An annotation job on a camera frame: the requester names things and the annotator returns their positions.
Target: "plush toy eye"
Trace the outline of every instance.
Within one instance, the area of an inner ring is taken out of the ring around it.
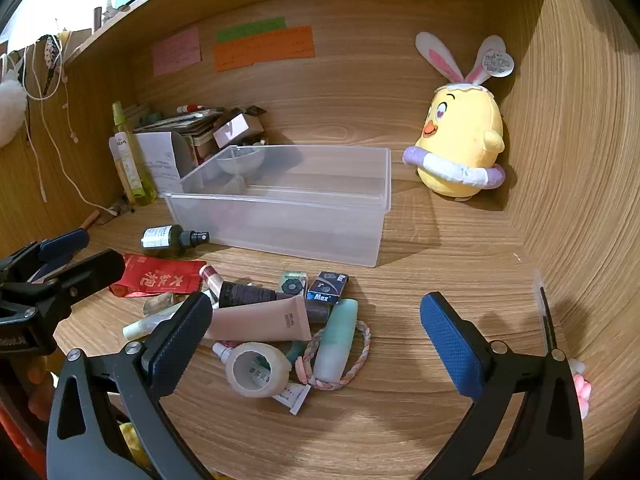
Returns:
[[[444,112],[447,111],[447,104],[446,103],[440,103],[438,105],[438,107],[436,108],[436,119],[440,120],[441,118],[444,117]]]

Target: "red pouch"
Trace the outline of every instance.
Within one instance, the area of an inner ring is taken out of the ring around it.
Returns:
[[[203,260],[183,262],[161,260],[142,254],[123,254],[125,270],[119,282],[109,286],[114,296],[137,298],[155,296],[163,292],[189,294],[200,290],[198,271],[207,263]]]

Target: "pink flower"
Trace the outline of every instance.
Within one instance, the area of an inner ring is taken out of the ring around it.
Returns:
[[[584,380],[580,374],[574,375],[575,393],[578,395],[580,416],[584,420],[589,413],[589,397],[591,397],[591,383]]]

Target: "teal and white bottle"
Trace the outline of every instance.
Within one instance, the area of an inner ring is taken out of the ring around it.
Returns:
[[[342,378],[357,317],[358,302],[355,300],[341,300],[332,309],[314,363],[314,376],[319,381],[337,383]]]

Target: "pink sticky note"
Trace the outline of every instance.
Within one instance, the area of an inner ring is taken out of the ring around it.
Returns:
[[[151,48],[154,58],[154,76],[170,74],[199,63],[200,37],[198,27],[191,27],[166,40],[158,41]]]

